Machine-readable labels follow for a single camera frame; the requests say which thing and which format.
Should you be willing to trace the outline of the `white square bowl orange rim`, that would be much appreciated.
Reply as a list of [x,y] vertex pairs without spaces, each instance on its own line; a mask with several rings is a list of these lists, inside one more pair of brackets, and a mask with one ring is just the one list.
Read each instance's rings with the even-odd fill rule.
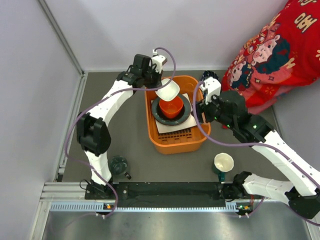
[[180,92],[180,86],[174,81],[171,80],[170,78],[164,78],[161,81],[162,85],[166,85],[165,87],[162,87],[161,89],[157,90],[155,94],[163,101],[165,102],[170,102],[172,101],[175,97],[178,96]]

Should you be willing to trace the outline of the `white square plate black rim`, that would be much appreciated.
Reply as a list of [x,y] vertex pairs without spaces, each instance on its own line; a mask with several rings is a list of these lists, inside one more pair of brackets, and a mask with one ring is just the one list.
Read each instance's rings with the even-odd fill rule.
[[[191,104],[191,101],[190,101],[190,98],[189,98],[189,95],[187,93],[183,93],[181,94],[183,96],[185,96],[190,104]],[[161,124],[159,123],[158,121],[156,121],[156,119],[154,118],[154,122],[155,122],[155,125],[156,125],[156,129],[158,131],[159,134],[166,134],[166,133],[171,133],[171,132],[177,132],[177,131],[180,131],[180,130],[185,130],[185,129],[188,129],[188,128],[191,128],[191,127],[195,127],[196,126],[196,121],[195,121],[195,118],[193,116],[193,110],[192,110],[192,105],[191,105],[191,114],[190,116],[188,117],[188,119],[182,123],[182,124],[179,124],[179,125],[175,125],[175,126],[169,126],[169,125],[164,125],[164,124]]]

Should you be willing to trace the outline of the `blue-grey round plate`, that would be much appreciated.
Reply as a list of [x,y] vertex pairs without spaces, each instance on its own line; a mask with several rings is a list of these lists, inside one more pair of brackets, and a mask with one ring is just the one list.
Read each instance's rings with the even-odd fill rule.
[[156,121],[167,126],[177,126],[184,123],[189,118],[189,116],[191,115],[191,104],[189,100],[181,94],[179,94],[178,97],[182,99],[183,107],[180,113],[172,119],[166,117],[165,114],[161,111],[159,105],[160,98],[155,98],[155,100],[151,104],[151,113]]

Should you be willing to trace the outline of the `orange plastic bin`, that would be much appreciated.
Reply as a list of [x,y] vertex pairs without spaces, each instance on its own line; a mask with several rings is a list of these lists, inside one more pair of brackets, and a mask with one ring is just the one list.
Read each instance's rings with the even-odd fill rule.
[[[173,80],[180,87],[179,94],[187,93],[190,102],[192,102],[194,89],[198,81],[188,75],[178,75]],[[151,115],[151,101],[155,100],[158,96],[154,91],[146,91],[144,96],[148,136],[159,153],[164,155],[187,153],[196,151],[201,147],[207,138],[199,130],[197,124],[196,126],[179,131],[158,133],[155,120]]]

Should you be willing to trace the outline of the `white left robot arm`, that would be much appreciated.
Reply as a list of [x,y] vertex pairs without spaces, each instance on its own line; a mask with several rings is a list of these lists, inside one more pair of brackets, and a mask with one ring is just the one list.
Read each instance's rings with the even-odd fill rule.
[[136,54],[133,64],[117,76],[102,102],[82,113],[76,123],[77,142],[92,166],[90,183],[102,198],[109,198],[114,191],[107,157],[111,145],[108,125],[123,103],[138,89],[162,86],[161,78],[166,62],[167,58],[156,51],[152,57]]

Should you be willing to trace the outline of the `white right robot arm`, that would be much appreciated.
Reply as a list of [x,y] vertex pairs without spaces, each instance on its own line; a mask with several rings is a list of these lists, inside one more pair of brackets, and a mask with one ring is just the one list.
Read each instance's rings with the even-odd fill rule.
[[287,205],[298,216],[311,220],[320,213],[320,173],[302,159],[262,116],[248,112],[243,96],[236,91],[213,95],[209,102],[192,99],[196,123],[217,121],[239,141],[237,147],[251,147],[264,156],[287,181],[243,171],[228,187],[232,198],[260,195]]

